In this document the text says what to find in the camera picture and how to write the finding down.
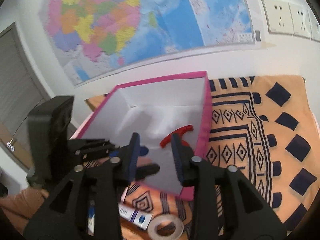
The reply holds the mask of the person's left hand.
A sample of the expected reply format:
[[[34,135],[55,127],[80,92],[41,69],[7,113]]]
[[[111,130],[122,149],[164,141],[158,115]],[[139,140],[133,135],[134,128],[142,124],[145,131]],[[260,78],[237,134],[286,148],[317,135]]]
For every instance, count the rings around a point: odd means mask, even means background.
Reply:
[[[22,234],[29,220],[48,197],[47,190],[28,187],[19,194],[1,197],[1,210],[11,225]]]

